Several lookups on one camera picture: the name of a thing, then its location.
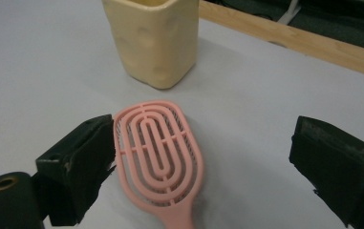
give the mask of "yellow cup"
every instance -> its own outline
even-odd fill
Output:
[[[126,72],[154,88],[196,63],[199,0],[102,0]]]

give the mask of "wooden table edge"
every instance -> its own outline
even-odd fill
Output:
[[[202,19],[364,73],[364,48],[204,0],[199,11]]]

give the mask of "pink hair brush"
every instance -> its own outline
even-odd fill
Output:
[[[156,100],[124,109],[114,120],[117,170],[127,197],[167,229],[193,229],[203,158],[181,109]]]

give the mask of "plastic container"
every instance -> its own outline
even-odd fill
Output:
[[[126,72],[154,88],[177,84],[196,62],[198,0],[102,0]]]

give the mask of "table surface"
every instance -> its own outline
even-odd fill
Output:
[[[364,140],[364,74],[200,20],[196,66],[155,90],[121,66],[98,0],[0,0],[0,175],[34,160],[86,119],[168,99],[203,152],[197,228],[344,228],[289,163],[298,115]],[[103,183],[77,228],[162,228]]]

